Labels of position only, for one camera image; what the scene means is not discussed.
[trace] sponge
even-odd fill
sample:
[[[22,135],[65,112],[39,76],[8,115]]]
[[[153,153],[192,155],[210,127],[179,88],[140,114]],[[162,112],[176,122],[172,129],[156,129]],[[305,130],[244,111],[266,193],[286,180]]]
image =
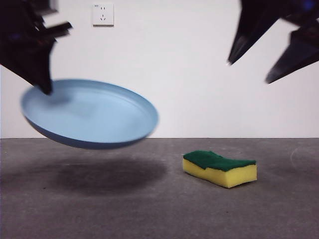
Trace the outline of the sponge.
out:
[[[257,180],[255,160],[228,159],[212,151],[197,150],[185,154],[183,170],[225,188]]]

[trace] floor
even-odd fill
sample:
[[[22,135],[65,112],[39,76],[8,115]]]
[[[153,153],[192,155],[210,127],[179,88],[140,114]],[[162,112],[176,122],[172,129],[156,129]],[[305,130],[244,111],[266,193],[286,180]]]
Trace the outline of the floor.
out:
[[[182,171],[202,149],[254,159],[225,189]],[[319,139],[145,139],[84,150],[1,140],[2,239],[318,239]]]

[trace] blue plate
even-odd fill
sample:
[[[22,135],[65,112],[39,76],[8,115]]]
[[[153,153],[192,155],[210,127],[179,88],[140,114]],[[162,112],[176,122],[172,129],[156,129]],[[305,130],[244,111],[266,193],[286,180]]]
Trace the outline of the blue plate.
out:
[[[53,81],[53,93],[31,87],[22,112],[41,134],[79,148],[117,148],[148,136],[158,122],[154,106],[119,86],[90,80]]]

